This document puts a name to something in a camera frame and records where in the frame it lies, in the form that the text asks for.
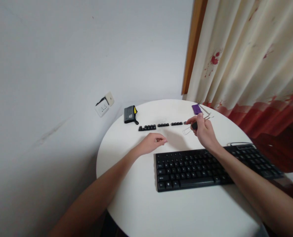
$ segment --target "wall socket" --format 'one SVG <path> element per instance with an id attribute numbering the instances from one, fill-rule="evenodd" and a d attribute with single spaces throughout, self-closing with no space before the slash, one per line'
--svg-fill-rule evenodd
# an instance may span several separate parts
<path id="1" fill-rule="evenodd" d="M 95 110 L 97 111 L 97 114 L 99 117 L 102 117 L 109 109 L 108 102 L 103 99 L 99 104 L 95 106 Z"/>
<path id="2" fill-rule="evenodd" d="M 114 99 L 113 99 L 113 96 L 111 94 L 111 92 L 108 92 L 106 95 L 105 95 L 107 101 L 108 101 L 108 104 L 109 106 L 113 105 L 114 103 Z"/>

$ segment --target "curtain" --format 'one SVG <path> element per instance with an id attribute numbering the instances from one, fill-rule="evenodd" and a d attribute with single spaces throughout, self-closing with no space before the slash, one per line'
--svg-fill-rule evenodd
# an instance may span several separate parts
<path id="1" fill-rule="evenodd" d="M 208 0 L 187 100 L 251 138 L 293 122 L 293 0 Z"/>

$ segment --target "wooden door frame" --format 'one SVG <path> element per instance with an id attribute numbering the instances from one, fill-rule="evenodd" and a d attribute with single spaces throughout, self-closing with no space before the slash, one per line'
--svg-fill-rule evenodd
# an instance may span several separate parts
<path id="1" fill-rule="evenodd" d="M 188 92 L 207 3 L 208 0 L 194 0 L 193 2 L 182 94 L 187 94 Z"/>

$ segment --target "purple object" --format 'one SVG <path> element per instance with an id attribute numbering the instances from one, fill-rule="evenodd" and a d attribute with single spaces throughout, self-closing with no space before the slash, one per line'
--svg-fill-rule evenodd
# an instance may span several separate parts
<path id="1" fill-rule="evenodd" d="M 200 107 L 199 107 L 198 104 L 196 104 L 196 105 L 192 105 L 191 107 L 192 107 L 193 112 L 195 113 L 195 115 L 197 115 L 197 114 L 199 114 L 199 113 L 202 113 L 202 111 L 201 111 L 201 109 L 200 109 Z"/>

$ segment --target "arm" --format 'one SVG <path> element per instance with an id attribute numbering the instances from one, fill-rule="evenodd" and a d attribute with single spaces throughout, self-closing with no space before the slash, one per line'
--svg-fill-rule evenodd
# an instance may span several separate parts
<path id="1" fill-rule="evenodd" d="M 218 159 L 264 223 L 278 235 L 293 236 L 293 199 L 227 152 L 217 141 L 211 122 L 205 121 L 202 113 L 186 124 L 196 121 L 198 129 L 193 130 L 194 134 Z"/>
<path id="2" fill-rule="evenodd" d="M 107 208 L 133 163 L 141 155 L 152 152 L 166 142 L 163 135 L 149 133 L 75 200 L 49 236 L 73 236 L 91 225 Z"/>

